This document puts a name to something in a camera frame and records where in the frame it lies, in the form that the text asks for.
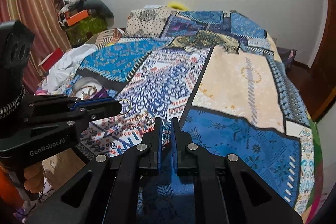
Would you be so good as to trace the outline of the person's left hand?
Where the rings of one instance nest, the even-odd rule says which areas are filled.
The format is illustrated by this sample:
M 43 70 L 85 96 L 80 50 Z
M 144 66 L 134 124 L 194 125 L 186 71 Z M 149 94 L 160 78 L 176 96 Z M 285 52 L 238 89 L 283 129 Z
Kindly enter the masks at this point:
M 44 169 L 41 162 L 25 168 L 24 177 L 24 187 L 26 190 L 33 194 L 39 193 L 43 190 Z

